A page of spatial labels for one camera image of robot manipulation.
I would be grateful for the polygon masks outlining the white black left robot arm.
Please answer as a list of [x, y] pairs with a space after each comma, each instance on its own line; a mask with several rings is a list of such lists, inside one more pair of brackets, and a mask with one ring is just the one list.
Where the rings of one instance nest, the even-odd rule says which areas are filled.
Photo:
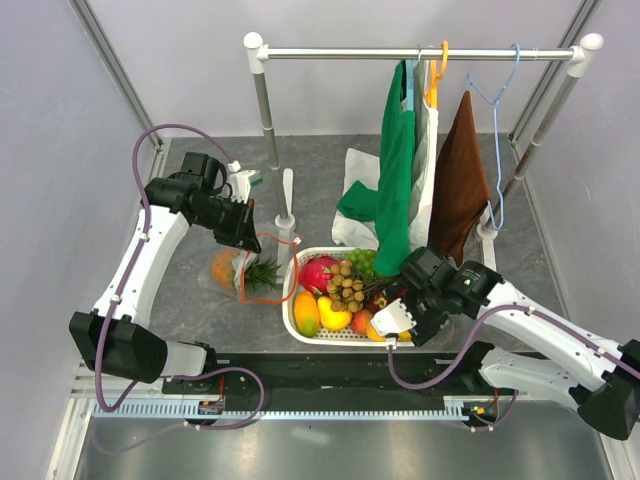
[[250, 193], [261, 180], [256, 170], [189, 152], [178, 172], [146, 185], [147, 200], [113, 279], [90, 312], [76, 312], [70, 320], [71, 336], [90, 370], [147, 384], [184, 376], [198, 393], [216, 388], [220, 371], [208, 362], [213, 350], [153, 334], [151, 310], [169, 260], [190, 227], [211, 231], [220, 245], [260, 252]]

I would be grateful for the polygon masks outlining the clear zip bag orange zipper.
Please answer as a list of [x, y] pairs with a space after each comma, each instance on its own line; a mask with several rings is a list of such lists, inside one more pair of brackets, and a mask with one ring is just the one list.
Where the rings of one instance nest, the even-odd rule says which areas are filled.
[[216, 244], [198, 274], [198, 285], [235, 297], [241, 304], [280, 305], [291, 300], [297, 289], [296, 265], [292, 282], [285, 286], [285, 281], [301, 238], [294, 231], [263, 224], [258, 226], [257, 239], [260, 253]]

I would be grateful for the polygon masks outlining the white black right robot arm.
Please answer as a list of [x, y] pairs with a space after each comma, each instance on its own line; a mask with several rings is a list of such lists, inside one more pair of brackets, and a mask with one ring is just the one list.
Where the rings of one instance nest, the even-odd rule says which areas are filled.
[[409, 390], [436, 386], [458, 372], [460, 386], [477, 394], [496, 389], [533, 394], [576, 412], [590, 427], [616, 440], [639, 421], [639, 343], [596, 335], [528, 298], [499, 273], [477, 262], [455, 266], [421, 247], [404, 261], [386, 289], [388, 304], [372, 327], [393, 352], [401, 333], [420, 346], [452, 315], [472, 329], [451, 364], [419, 383], [391, 374]]

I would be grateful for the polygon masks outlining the orange toy pineapple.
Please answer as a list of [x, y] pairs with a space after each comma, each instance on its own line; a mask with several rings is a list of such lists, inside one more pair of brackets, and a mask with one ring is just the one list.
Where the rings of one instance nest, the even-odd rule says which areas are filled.
[[259, 287], [274, 289], [278, 283], [277, 261], [234, 249], [224, 249], [214, 255], [209, 267], [211, 280], [225, 290]]

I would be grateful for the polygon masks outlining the orange fruit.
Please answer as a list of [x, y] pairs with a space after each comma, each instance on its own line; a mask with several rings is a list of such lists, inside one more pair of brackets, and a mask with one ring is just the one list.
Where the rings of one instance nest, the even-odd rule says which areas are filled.
[[381, 336], [373, 326], [372, 322], [368, 322], [366, 325], [366, 335], [373, 342], [384, 342], [385, 337]]

